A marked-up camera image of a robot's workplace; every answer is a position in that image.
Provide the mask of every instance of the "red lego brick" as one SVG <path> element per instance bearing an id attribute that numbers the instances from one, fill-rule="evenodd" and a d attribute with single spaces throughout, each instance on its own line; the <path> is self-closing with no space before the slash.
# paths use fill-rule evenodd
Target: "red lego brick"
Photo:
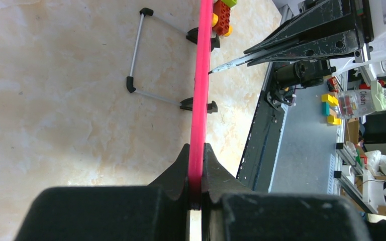
<path id="1" fill-rule="evenodd" d="M 212 27 L 219 36 L 225 35 L 230 28 L 230 8 L 221 0 L 214 3 L 214 14 L 218 16 L 218 22 Z"/>

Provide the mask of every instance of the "green lego brick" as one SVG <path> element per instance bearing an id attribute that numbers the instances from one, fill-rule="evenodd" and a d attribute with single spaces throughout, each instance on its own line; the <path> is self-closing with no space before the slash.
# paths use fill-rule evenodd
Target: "green lego brick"
<path id="1" fill-rule="evenodd" d="M 329 104 L 327 102 L 322 102 L 322 113 L 324 116 L 329 116 Z"/>
<path id="2" fill-rule="evenodd" d="M 234 7 L 237 4 L 237 0 L 221 0 L 223 3 L 225 3 L 229 8 Z"/>
<path id="3" fill-rule="evenodd" d="M 356 153 L 357 153 L 356 162 L 358 162 L 359 165 L 360 165 L 361 167 L 363 167 L 362 160 L 360 159 L 360 153 L 359 153 L 359 150 L 356 150 Z"/>

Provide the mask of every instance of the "folding stand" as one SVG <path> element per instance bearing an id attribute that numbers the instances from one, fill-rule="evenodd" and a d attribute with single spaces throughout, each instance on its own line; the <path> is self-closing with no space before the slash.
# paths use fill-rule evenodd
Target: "folding stand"
<path id="1" fill-rule="evenodd" d="M 168 26 L 172 27 L 173 29 L 175 29 L 178 32 L 180 32 L 183 35 L 185 35 L 186 39 L 191 41 L 194 44 L 198 43 L 198 32 L 199 32 L 199 29 L 198 28 L 194 28 L 194 29 L 191 29 L 190 31 L 188 31 L 186 33 L 185 31 L 179 29 L 177 26 L 174 26 L 173 24 L 171 24 L 171 23 L 167 22 L 166 20 L 164 20 L 164 18 L 156 15 L 154 13 L 154 11 L 152 9 L 149 9 L 149 8 L 143 8 L 140 11 L 140 16 L 141 16 L 141 18 L 140 18 L 140 25 L 138 27 L 137 40 L 135 41 L 134 56 L 132 57 L 131 70 L 129 72 L 129 76 L 127 76 L 126 86 L 127 86 L 128 91 L 130 93 L 134 93 L 135 92 L 135 93 L 142 94 L 142 95 L 154 98 L 154 99 L 162 100 L 162 101 L 165 101 L 165 102 L 177 105 L 177 106 L 179 106 L 180 109 L 192 111 L 192 105 L 193 105 L 193 98 L 192 97 L 191 98 L 187 98 L 187 99 L 185 99 L 185 100 L 183 100 L 181 102 L 177 102 L 175 100 L 171 100 L 171 99 L 168 99 L 168 98 L 165 98 L 165 97 L 162 97 L 162 96 L 159 96 L 159 95 L 147 92 L 147 91 L 142 91 L 142 90 L 139 90 L 139 89 L 135 88 L 134 87 L 133 72 L 134 72 L 135 58 L 137 56 L 138 43 L 139 43 L 139 40 L 140 40 L 141 29 L 142 29 L 142 26 L 143 26 L 144 18 L 146 16 L 151 16 L 151 17 L 154 17 L 154 18 L 164 22 Z M 219 37 L 217 35 L 216 37 L 211 39 L 211 51 L 214 48 L 219 48 L 219 47 L 220 47 L 220 39 L 219 39 Z M 211 103 L 208 104 L 207 112 L 209 114 L 218 112 L 217 104 L 214 101 L 212 101 Z"/>

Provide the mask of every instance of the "pink rod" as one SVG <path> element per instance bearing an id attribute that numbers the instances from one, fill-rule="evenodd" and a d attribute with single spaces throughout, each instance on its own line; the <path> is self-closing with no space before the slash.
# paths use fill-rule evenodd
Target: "pink rod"
<path id="1" fill-rule="evenodd" d="M 190 203 L 193 208 L 200 208 L 202 195 L 213 6 L 213 0 L 201 0 L 195 89 L 191 117 L 190 154 L 188 157 L 188 188 Z"/>

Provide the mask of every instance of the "marble surface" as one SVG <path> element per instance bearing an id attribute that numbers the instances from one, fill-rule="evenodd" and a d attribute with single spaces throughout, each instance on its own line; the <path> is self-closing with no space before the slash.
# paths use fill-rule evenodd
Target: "marble surface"
<path id="1" fill-rule="evenodd" d="M 142 7 L 186 31 L 198 23 L 194 0 L 0 0 L 0 240 L 14 238 L 45 188 L 145 185 L 189 142 L 191 112 L 125 88 Z M 211 67 L 241 56 L 279 22 L 271 0 L 239 2 L 234 33 Z M 143 29 L 136 87 L 191 97 L 195 45 L 154 19 Z M 208 117 L 207 142 L 234 175 L 265 69 L 211 76 L 219 112 Z"/>

